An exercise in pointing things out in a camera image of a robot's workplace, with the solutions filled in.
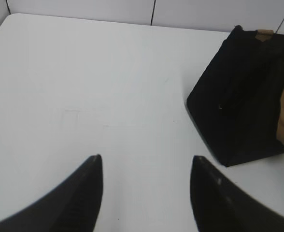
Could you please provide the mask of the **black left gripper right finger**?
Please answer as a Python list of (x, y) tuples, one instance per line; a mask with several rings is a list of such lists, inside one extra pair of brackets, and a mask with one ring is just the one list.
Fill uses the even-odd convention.
[(284, 232), (284, 217), (226, 178), (204, 156), (194, 156), (190, 199), (200, 232)]

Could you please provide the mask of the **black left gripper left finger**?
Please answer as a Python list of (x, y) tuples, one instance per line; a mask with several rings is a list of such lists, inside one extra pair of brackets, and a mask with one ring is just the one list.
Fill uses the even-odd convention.
[(102, 158), (97, 154), (51, 192), (0, 221), (0, 232), (91, 232), (102, 196)]

